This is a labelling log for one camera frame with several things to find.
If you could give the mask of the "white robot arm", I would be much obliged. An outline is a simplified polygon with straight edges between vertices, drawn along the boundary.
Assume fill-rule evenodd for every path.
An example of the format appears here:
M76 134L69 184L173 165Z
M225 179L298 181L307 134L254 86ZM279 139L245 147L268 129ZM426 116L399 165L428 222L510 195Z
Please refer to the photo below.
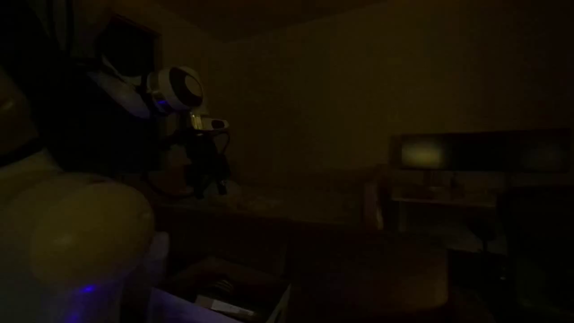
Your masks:
M128 148L126 127L98 116L200 107L200 75L175 66L133 84L112 66L85 71L24 0L4 0L0 34L0 321L117 323L155 215L139 190L105 175Z

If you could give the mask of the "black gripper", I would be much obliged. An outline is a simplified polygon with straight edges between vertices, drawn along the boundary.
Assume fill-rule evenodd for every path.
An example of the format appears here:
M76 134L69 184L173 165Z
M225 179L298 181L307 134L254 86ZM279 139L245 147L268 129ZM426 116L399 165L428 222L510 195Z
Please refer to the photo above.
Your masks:
M205 114L185 114L182 120L185 134L185 181L196 197L203 197L211 184L227 193L230 165L227 148L230 145L230 121Z

